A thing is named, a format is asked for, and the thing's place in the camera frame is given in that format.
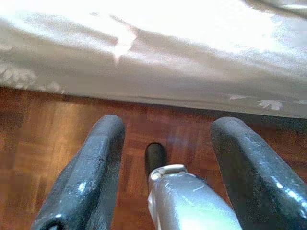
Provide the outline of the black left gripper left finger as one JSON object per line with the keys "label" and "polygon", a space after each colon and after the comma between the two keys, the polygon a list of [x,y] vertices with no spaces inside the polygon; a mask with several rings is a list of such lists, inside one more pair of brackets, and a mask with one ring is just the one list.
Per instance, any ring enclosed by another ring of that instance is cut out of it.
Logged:
{"label": "black left gripper left finger", "polygon": [[120,117],[101,117],[58,175],[31,229],[110,229],[124,139]]}

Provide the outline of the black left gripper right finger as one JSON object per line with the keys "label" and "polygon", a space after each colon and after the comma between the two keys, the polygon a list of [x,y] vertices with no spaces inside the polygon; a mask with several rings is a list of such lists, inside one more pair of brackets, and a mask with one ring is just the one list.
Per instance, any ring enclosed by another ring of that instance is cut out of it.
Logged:
{"label": "black left gripper right finger", "polygon": [[264,139],[234,117],[215,120],[211,138],[242,229],[306,229],[307,186]]}

